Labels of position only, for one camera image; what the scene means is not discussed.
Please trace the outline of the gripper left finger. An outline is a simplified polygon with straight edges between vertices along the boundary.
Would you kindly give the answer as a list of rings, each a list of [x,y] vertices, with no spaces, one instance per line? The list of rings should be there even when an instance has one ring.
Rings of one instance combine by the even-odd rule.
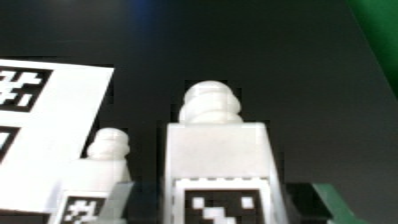
[[[112,188],[110,196],[99,212],[98,224],[126,224],[122,217],[135,182],[119,182]]]

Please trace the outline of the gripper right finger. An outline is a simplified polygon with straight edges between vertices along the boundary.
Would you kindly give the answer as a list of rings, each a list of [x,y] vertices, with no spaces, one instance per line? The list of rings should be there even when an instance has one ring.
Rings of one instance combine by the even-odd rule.
[[[337,190],[325,183],[286,184],[289,224],[359,224]]]

